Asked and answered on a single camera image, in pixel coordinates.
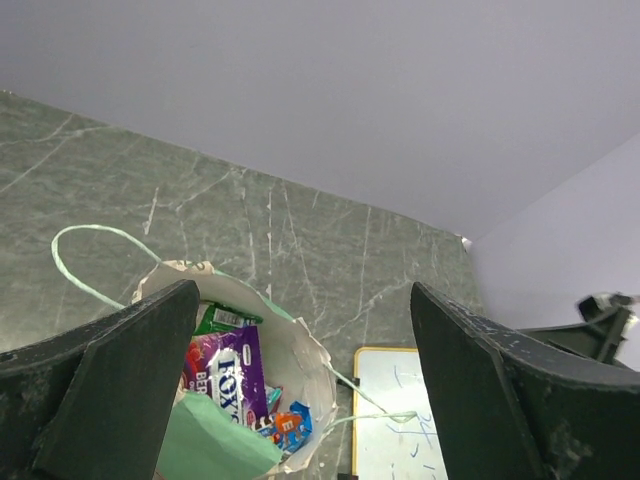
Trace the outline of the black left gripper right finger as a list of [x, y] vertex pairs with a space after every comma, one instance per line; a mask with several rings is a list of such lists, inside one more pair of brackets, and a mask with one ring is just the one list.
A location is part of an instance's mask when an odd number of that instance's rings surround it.
[[452, 479], [635, 479], [639, 374], [558, 350], [415, 283], [410, 310]]

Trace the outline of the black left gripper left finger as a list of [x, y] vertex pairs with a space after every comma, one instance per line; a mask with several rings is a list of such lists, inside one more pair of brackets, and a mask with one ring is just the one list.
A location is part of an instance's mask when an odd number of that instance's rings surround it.
[[181, 280], [2, 353], [2, 478], [152, 478], [199, 300]]

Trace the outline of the green white paper bag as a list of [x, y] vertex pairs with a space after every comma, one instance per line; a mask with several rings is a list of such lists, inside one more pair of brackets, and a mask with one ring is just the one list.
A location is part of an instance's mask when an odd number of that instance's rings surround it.
[[138, 284], [134, 303], [181, 280], [192, 280], [199, 305], [218, 302], [259, 316], [258, 328], [268, 415], [288, 411], [298, 401], [311, 410], [313, 432], [304, 446], [285, 455], [269, 439], [234, 422], [205, 394], [178, 384], [161, 447], [159, 469], [167, 479], [271, 479], [305, 469], [323, 438], [341, 424], [337, 418], [336, 382], [326, 349], [304, 321], [243, 281], [219, 272], [208, 262], [163, 261]]

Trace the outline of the purple Fox's candy bag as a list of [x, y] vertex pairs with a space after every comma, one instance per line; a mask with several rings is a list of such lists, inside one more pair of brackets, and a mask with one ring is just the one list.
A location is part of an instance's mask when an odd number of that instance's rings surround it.
[[252, 426], [268, 414], [258, 328], [197, 335], [185, 357], [182, 383], [209, 396], [231, 419]]

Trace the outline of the green snack packet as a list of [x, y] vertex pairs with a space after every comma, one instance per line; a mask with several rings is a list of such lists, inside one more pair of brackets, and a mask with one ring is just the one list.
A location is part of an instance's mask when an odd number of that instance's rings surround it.
[[203, 302], [196, 314], [196, 336], [226, 333], [263, 323], [259, 316], [250, 315], [218, 302]]

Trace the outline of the blue M&M's packet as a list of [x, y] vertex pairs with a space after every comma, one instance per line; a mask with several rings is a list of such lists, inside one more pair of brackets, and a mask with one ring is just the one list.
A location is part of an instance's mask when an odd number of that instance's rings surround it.
[[269, 439], [285, 455], [291, 456], [304, 446], [313, 432], [311, 410], [295, 401], [288, 411], [275, 412], [258, 419], [254, 430]]

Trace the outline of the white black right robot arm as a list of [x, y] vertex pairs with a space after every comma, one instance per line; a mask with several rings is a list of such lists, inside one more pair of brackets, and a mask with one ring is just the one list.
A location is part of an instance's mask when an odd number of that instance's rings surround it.
[[626, 334], [639, 321], [634, 312], [638, 305], [638, 295], [593, 294], [577, 303], [581, 323], [521, 329], [520, 333], [566, 353], [627, 369], [617, 354]]

